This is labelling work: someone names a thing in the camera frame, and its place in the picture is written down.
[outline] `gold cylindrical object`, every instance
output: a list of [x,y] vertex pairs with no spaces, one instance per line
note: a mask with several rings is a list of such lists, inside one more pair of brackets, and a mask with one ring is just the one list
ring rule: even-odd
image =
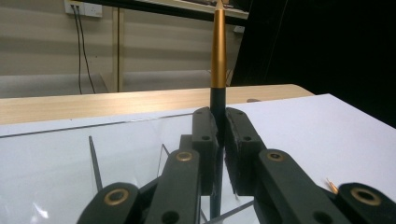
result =
[[332,183],[329,179],[327,179],[327,182],[329,183],[330,189],[334,194],[338,194],[338,188]]
[[211,87],[225,88],[226,73],[225,12],[221,0],[218,0],[213,28]]

